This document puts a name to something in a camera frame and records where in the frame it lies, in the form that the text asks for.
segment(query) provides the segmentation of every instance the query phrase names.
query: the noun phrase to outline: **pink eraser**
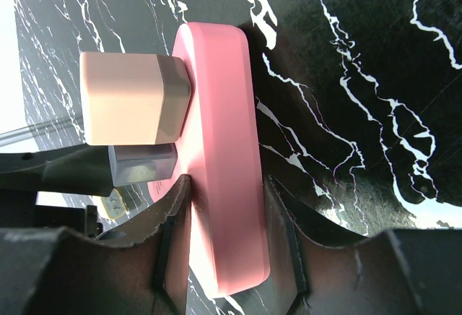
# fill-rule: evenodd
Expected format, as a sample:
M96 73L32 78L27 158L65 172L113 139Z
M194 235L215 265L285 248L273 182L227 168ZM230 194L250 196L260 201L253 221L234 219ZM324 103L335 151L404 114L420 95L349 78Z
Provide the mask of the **pink eraser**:
M167 144L180 135L191 85L176 57L86 52L80 94L87 144Z
M149 192L157 201L180 174L191 175L190 266L216 298L269 275L248 43L236 27L190 22L180 26L173 55L186 66L192 95L173 177L149 183Z

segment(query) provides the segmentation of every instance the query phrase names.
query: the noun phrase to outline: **eraser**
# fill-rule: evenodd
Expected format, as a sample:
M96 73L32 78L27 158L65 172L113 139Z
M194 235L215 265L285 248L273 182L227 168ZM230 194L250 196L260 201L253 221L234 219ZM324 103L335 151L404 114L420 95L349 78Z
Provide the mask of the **eraser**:
M167 144L180 136L191 84L175 57L84 52L80 94L87 144Z

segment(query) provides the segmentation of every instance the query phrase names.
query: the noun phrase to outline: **beige eraser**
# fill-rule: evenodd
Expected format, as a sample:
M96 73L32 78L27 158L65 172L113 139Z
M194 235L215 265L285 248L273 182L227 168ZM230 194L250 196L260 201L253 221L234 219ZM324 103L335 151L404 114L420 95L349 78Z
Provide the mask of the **beige eraser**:
M177 58L85 52L80 94L87 144L164 144L180 135L191 85Z

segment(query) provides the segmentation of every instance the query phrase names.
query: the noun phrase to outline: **black marble surface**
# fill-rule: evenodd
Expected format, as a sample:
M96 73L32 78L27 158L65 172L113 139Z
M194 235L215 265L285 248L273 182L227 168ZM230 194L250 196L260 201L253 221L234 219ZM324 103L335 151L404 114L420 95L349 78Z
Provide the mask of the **black marble surface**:
M80 52L169 54L183 22L231 24L249 40L264 173L362 235L462 226L462 0L13 1L27 122L57 121L41 150L84 142ZM151 203L145 185L123 191L130 215ZM272 314L269 284L211 301L190 278L189 314Z

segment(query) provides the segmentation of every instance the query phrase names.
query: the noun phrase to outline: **pink block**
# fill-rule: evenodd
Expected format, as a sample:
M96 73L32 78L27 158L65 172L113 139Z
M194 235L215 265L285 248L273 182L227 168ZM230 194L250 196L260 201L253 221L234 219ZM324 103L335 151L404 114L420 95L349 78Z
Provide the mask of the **pink block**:
M180 26L173 56L192 95L169 181L149 184L161 199L182 173L193 180L190 266L209 297L230 295L269 275L263 184L248 44L233 26Z

